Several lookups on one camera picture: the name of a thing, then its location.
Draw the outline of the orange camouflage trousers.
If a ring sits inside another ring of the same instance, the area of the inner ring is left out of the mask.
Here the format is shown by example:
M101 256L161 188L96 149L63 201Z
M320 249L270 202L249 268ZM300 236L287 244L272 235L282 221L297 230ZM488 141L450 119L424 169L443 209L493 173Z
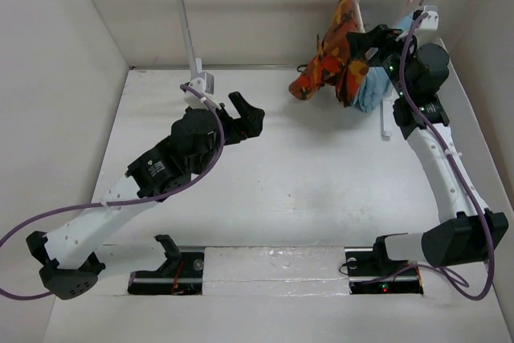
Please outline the orange camouflage trousers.
M296 99L309 100L323 86L331 86L340 104L356 107L348 95L349 32L358 32L354 1L339 0L327 31L317 39L316 54L288 87Z

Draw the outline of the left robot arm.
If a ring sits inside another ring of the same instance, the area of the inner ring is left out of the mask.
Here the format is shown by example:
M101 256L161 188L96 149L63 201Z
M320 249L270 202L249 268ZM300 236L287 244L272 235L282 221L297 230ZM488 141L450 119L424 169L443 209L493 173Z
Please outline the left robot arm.
M141 154L102 202L50 232L27 237L31 255L41 263L39 277L50 294L70 300L99 280L121 272L156 272L175 276L182 254L169 235L145 245L107 245L106 239L139 214L203 178L226 145L258 137L265 112L239 92L229 94L239 117L199 95L201 108L188 107L170 134Z

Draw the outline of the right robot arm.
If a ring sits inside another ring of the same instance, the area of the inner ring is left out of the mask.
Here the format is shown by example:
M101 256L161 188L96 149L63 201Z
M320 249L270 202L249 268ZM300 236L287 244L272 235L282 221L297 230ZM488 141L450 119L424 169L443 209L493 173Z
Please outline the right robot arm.
M379 25L347 35L350 57L382 68L398 93L393 115L417 155L432 189L438 226L421 234L379 236L371 264L391 273L400 262L433 267L483 262L508 229L504 213L493 212L472 188L453 144L448 115L438 91L449 76L449 56L435 43L405 43L405 33Z

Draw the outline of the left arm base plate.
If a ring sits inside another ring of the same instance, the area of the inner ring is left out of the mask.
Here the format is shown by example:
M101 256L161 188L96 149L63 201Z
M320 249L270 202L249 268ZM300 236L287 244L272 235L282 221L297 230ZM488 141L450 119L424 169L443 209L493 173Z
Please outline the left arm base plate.
M205 249L185 247L182 259L171 272L132 272L128 294L134 296L196 296L202 294Z

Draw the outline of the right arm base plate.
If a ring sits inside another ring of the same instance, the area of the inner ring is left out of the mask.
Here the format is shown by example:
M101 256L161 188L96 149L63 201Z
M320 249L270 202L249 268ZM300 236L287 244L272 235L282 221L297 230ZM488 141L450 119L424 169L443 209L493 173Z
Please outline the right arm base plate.
M408 266L406 260L380 261L371 247L346 247L340 273L348 277L351 295L422 295L418 269Z

